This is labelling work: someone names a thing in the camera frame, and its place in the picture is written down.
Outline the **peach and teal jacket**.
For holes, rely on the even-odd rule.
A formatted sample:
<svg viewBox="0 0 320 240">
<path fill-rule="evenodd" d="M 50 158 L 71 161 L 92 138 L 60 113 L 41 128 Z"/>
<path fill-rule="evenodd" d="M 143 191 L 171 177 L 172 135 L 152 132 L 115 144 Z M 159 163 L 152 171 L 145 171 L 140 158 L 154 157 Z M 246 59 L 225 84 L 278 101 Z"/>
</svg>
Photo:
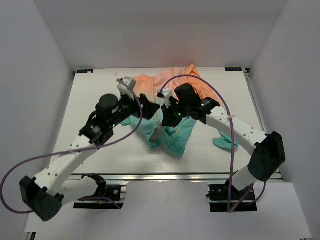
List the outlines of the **peach and teal jacket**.
<svg viewBox="0 0 320 240">
<path fill-rule="evenodd" d="M 150 102 L 158 103 L 159 101 L 156 97 L 158 91 L 169 79 L 178 75 L 200 76 L 194 64 L 191 64 L 186 68 L 167 68 L 156 76 L 142 74 L 134 77 L 136 80 L 134 92 L 137 96 L 140 94 L 146 95 Z M 169 82 L 165 87 L 174 90 L 185 83 L 191 84 L 201 99 L 210 97 L 223 105 L 223 102 L 206 83 L 193 77 L 176 78 Z M 194 126 L 196 125 L 196 121 L 190 117 L 183 118 L 176 127 L 163 127 L 162 121 L 163 112 L 159 109 L 150 120 L 142 120 L 137 132 L 146 138 L 150 148 L 164 146 L 170 154 L 176 157 L 183 156 L 187 142 L 192 134 Z"/>
</svg>

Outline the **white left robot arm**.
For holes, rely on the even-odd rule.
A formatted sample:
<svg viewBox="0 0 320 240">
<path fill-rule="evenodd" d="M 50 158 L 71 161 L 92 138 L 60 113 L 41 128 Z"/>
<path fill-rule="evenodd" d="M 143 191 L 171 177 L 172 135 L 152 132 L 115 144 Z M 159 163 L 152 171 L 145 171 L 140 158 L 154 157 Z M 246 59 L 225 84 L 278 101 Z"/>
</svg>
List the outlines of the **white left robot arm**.
<svg viewBox="0 0 320 240">
<path fill-rule="evenodd" d="M 83 175 L 75 184 L 66 184 L 69 176 L 114 135 L 113 129 L 130 116 L 151 119 L 160 105 L 150 102 L 144 94 L 137 100 L 128 95 L 117 98 L 105 94 L 95 106 L 85 126 L 66 153 L 33 178 L 25 176 L 20 182 L 23 202 L 44 222 L 57 215 L 62 206 L 81 198 L 99 200 L 105 196 L 106 181 L 96 173 Z"/>
</svg>

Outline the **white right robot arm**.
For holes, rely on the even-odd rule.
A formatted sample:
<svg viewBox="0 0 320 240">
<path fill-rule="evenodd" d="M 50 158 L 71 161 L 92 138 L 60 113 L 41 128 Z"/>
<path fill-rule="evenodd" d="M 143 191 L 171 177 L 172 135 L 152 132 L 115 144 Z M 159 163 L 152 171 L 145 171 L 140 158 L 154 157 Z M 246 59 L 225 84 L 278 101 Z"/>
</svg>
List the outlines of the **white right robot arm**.
<svg viewBox="0 0 320 240">
<path fill-rule="evenodd" d="M 161 107 L 164 127 L 176 127 L 183 118 L 190 117 L 230 137 L 234 136 L 235 141 L 251 156 L 248 165 L 237 171 L 232 183 L 225 187 L 226 195 L 233 200 L 242 196 L 244 189 L 255 182 L 268 181 L 286 160 L 279 133 L 267 134 L 236 117 L 230 117 L 218 101 L 210 97 L 200 98 L 188 83 L 175 90 L 164 88 L 157 97 L 164 100 Z"/>
</svg>

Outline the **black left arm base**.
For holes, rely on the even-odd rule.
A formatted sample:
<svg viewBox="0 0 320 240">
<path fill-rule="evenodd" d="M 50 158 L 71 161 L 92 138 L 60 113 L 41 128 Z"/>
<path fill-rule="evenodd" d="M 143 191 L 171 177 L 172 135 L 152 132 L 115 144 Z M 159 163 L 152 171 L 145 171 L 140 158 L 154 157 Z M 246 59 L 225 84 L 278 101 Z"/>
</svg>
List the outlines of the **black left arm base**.
<svg viewBox="0 0 320 240">
<path fill-rule="evenodd" d="M 95 173 L 83 175 L 81 178 L 89 177 L 97 184 L 97 189 L 91 196 L 84 200 L 75 201 L 74 209 L 88 210 L 121 210 L 125 200 L 126 187 L 120 184 L 107 184 L 106 180 Z"/>
</svg>

